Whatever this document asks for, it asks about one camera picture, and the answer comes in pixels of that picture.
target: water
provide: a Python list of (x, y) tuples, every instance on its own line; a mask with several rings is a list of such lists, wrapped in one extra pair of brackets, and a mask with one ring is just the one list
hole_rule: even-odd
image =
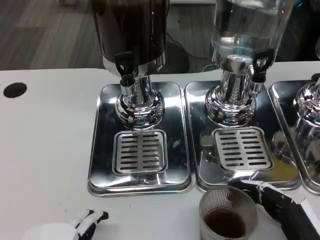
[(215, 57), (252, 62), (255, 52), (276, 49), (285, 26), (283, 15), (276, 0), (217, 0), (211, 39)]

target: metal tray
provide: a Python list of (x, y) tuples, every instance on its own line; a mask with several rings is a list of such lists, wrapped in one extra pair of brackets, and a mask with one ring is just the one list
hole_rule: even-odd
[[(91, 194), (118, 196), (184, 193), (194, 186), (193, 165), (187, 144), (188, 125), (185, 118), (186, 105), (183, 93), (174, 82), (153, 82), (152, 88), (157, 89), (164, 97), (163, 119), (158, 125), (148, 130), (131, 131), (130, 134), (115, 111), (115, 102), (121, 92), (120, 85), (111, 84), (102, 89), (96, 111), (87, 183)], [(153, 135), (153, 138), (160, 134), (162, 136), (158, 139), (159, 142), (165, 141), (163, 149), (158, 149), (157, 153), (154, 153), (163, 160), (156, 165), (159, 167), (144, 168), (151, 163), (141, 164), (144, 160), (143, 155), (139, 159), (141, 167), (136, 165), (129, 169), (120, 166), (121, 161), (117, 161), (121, 154), (118, 152), (118, 137), (148, 134)], [(142, 139), (141, 142), (140, 147), (143, 152), (146, 150), (143, 149), (144, 140)]]
[(269, 94), (287, 139), (282, 153), (292, 155), (303, 186), (320, 195), (320, 128), (299, 118), (293, 106), (299, 89), (311, 80), (280, 81), (269, 88)]
[(184, 89), (187, 116), (190, 125), (189, 146), (195, 156), (195, 175), (202, 191), (217, 185), (225, 185), (233, 179), (264, 181), (283, 190), (300, 186), (298, 170), (290, 157), (282, 155), (281, 145), (275, 136), (282, 136), (276, 113), (267, 91), (264, 89), (256, 99), (256, 114), (246, 127), (262, 129), (266, 147), (272, 156), (267, 169), (224, 169), (219, 161), (217, 145), (212, 133), (220, 126), (213, 123), (205, 111), (205, 96), (209, 89), (220, 81), (197, 81), (189, 83)]

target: white countertop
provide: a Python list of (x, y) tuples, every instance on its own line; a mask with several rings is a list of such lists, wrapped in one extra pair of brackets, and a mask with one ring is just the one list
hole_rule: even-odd
[[(284, 80), (308, 79), (320, 62), (275, 63), (267, 86)], [(182, 88), (192, 81), (219, 80), (222, 71), (154, 75)], [(94, 240), (198, 240), (196, 188), (184, 194), (94, 197), (87, 177), (97, 97), (119, 79), (101, 69), (0, 71), (0, 89), (14, 82), (27, 85), (17, 98), (0, 96), (0, 239), (19, 240), (25, 230), (43, 223), (68, 222), (87, 208), (103, 209)], [(318, 197), (303, 188), (320, 216)], [(251, 240), (285, 239), (279, 224), (260, 211)]]

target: coffee dispenser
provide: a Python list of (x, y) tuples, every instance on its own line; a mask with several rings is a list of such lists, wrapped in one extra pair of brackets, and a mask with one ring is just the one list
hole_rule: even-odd
[(210, 53), (221, 80), (184, 90), (203, 190), (233, 179), (297, 185), (294, 163), (277, 155), (273, 136), (282, 130), (264, 88), (293, 6), (294, 0), (216, 1)]
[(180, 87), (151, 83), (166, 62), (168, 0), (91, 0), (103, 64), (120, 84), (99, 96), (88, 189), (183, 193), (192, 173)]

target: drip tray grate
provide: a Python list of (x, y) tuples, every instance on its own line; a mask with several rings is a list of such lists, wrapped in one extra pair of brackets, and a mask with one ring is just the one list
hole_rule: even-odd
[(160, 173), (167, 167), (164, 131), (122, 131), (114, 137), (113, 171), (116, 174)]
[(221, 166), (230, 171), (264, 170), (272, 167), (272, 158), (258, 127), (217, 128), (212, 133)]

